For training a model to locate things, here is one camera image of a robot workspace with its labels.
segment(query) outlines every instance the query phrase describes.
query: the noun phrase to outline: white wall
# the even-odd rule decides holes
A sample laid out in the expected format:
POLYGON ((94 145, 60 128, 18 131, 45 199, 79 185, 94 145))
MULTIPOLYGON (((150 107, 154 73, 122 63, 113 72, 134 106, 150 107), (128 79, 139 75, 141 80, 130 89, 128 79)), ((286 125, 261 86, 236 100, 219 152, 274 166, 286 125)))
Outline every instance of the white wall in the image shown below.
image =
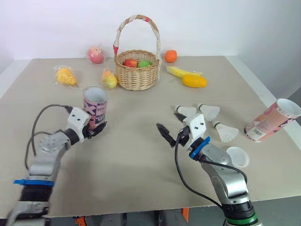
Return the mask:
MULTIPOLYGON (((15 59, 82 57, 83 50, 97 43, 113 56, 119 24, 140 13, 157 24, 163 51, 173 48, 181 56, 238 54, 276 96, 281 96, 300 85, 299 63, 292 60, 293 55, 300 55, 300 43, 296 41, 300 27, 295 20, 300 17, 299 2, 2 0, 4 24, 0 34, 4 34, 6 47, 15 59), (279 85, 283 72, 284 87, 279 85)), ((121 34, 120 50, 135 48, 155 48, 155 37, 142 21, 129 24, 121 34)))
POLYGON ((5 50, 0 48, 0 74, 11 64, 13 61, 11 55, 5 50))
POLYGON ((288 98, 301 86, 301 1, 262 1, 248 23, 248 43, 238 51, 242 61, 277 97, 288 98))

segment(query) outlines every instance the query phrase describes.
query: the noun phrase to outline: white plastic lid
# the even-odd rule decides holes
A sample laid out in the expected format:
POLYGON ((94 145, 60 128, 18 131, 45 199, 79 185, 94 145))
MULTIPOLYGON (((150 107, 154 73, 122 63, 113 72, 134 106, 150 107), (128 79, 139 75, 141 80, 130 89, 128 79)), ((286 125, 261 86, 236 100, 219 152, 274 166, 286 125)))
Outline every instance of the white plastic lid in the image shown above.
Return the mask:
POLYGON ((247 167, 250 163, 247 152, 240 147, 229 147, 227 153, 230 155, 232 164, 235 167, 247 167))

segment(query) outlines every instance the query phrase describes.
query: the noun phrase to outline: badminton shuttlecock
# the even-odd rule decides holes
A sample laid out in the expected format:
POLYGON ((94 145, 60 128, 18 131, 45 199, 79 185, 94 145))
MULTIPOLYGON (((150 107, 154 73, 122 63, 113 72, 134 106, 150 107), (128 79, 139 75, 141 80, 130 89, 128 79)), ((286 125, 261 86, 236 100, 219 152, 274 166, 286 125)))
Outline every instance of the badminton shuttlecock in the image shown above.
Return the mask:
POLYGON ((237 128, 225 126, 219 121, 213 122, 213 127, 217 130, 223 143, 227 143, 233 140, 239 133, 239 130, 237 128))
POLYGON ((195 107, 183 107, 183 106, 174 106, 174 111, 185 115, 186 117, 195 115, 197 113, 197 109, 195 107))
POLYGON ((198 104, 198 109, 203 113, 208 121, 215 119, 220 112, 220 107, 207 106, 204 104, 198 104))

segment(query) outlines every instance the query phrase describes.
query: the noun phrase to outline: pink paper cup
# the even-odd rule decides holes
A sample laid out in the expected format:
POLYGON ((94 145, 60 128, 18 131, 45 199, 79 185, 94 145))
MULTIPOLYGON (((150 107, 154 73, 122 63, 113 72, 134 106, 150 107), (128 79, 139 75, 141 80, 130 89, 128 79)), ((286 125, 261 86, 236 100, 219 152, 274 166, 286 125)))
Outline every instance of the pink paper cup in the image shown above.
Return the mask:
POLYGON ((301 116, 301 108, 296 103, 287 99, 278 99, 245 127, 244 134, 254 142, 261 142, 299 116, 301 116))
POLYGON ((94 130, 105 121, 107 98, 105 91, 99 87, 89 87, 84 90, 84 110, 91 116, 89 129, 94 130))

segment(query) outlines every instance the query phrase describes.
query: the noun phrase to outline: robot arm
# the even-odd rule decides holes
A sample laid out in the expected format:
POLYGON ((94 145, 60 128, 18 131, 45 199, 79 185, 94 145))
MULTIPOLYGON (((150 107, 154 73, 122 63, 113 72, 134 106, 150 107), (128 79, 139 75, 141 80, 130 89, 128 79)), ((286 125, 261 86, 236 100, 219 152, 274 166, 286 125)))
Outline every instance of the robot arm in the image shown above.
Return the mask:
MULTIPOLYGON (((211 144, 209 137, 205 140, 202 138, 206 131, 204 116, 196 114, 185 117, 179 113, 175 115, 186 125, 178 134, 179 144, 190 151, 190 158, 200 162, 209 175, 222 204, 226 225, 262 226, 251 204, 244 176, 238 171, 227 168, 233 165, 226 152, 211 144)), ((169 131, 161 124, 157 124, 157 128, 171 147, 174 147, 177 142, 169 135, 169 131)))
POLYGON ((29 170, 27 179, 16 180, 16 184, 23 185, 21 197, 10 212, 7 226, 48 226, 50 220, 43 218, 48 214, 49 198, 55 185, 56 177, 61 165, 61 158, 72 145, 83 142, 101 132, 106 122, 97 130, 88 130, 89 114, 74 107, 68 118, 65 131, 58 131, 45 136, 39 142, 37 156, 29 170))

